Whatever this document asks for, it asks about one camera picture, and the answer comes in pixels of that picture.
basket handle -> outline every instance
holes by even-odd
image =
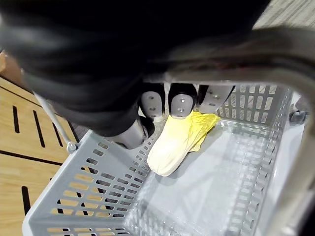
[[[35,92],[33,92],[33,93],[34,93],[36,99],[39,101],[42,108],[44,109],[44,111],[47,113],[47,115],[51,119],[51,121],[55,124],[55,126],[58,129],[58,131],[60,132],[61,136],[63,137],[63,140],[67,144],[67,148],[66,148],[67,152],[73,153],[74,151],[76,151],[78,148],[78,144],[70,140],[70,138],[66,134],[64,128],[61,126],[60,122],[58,121],[56,114],[51,109],[51,106],[48,104],[48,102],[42,96],[40,96],[39,94],[37,94]]]

wooden floor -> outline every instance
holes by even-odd
[[[36,98],[2,78],[0,114],[0,228],[21,236],[25,214],[68,154]],[[76,141],[68,122],[58,119]]]

gray plastic basket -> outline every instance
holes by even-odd
[[[169,177],[146,162],[162,122],[133,150],[88,131],[28,212],[24,236],[251,236],[290,98],[238,85],[201,150]]]

metal screw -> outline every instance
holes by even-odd
[[[73,153],[74,151],[76,151],[77,150],[77,146],[76,146],[76,144],[74,143],[74,142],[69,142],[68,144],[67,144],[67,151],[69,152],[69,153]]]
[[[212,97],[213,97],[214,99],[219,99],[219,98],[220,98],[220,96],[217,95],[217,94],[212,95]]]

black sleeve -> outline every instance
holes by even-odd
[[[136,119],[146,60],[199,37],[249,31],[256,1],[0,1],[0,45],[69,121],[104,136]]]

